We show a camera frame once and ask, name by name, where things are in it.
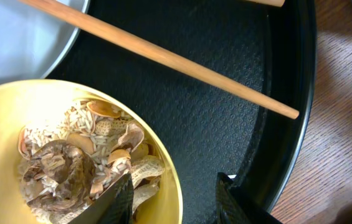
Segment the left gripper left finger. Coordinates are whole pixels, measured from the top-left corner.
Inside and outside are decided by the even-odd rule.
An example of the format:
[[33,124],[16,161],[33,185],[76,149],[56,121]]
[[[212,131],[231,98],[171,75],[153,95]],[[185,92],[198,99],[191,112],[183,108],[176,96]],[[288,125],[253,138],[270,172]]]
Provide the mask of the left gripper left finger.
[[132,206],[133,183],[125,174],[70,224],[130,224]]

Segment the food scraps and rice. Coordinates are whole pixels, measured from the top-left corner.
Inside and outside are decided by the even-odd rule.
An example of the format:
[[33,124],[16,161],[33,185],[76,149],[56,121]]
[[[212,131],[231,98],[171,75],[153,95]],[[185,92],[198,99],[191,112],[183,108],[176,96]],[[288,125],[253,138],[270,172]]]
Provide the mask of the food scraps and rice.
[[21,194],[41,223],[71,222],[127,174],[137,210],[165,170],[141,125],[101,100],[77,99],[57,119],[28,124],[17,149]]

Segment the yellow bowl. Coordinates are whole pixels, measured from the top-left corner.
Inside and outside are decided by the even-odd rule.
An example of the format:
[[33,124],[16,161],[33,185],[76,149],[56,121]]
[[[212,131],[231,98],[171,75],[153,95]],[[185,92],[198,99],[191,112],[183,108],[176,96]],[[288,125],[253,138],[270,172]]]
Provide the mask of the yellow bowl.
[[109,101],[137,120],[149,142],[164,160],[165,172],[157,195],[140,205],[137,223],[181,223],[183,196],[179,178],[165,146],[155,132],[131,109],[93,88],[63,80],[23,80],[0,85],[0,223],[36,223],[22,199],[17,178],[21,160],[17,144],[20,130],[29,122],[67,109],[77,98]]

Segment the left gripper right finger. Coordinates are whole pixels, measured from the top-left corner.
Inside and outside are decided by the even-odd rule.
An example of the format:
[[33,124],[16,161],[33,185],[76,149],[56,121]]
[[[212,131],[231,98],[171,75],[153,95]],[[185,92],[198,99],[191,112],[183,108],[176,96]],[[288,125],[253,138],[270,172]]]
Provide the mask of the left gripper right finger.
[[216,217],[218,224],[282,224],[222,172],[217,174]]

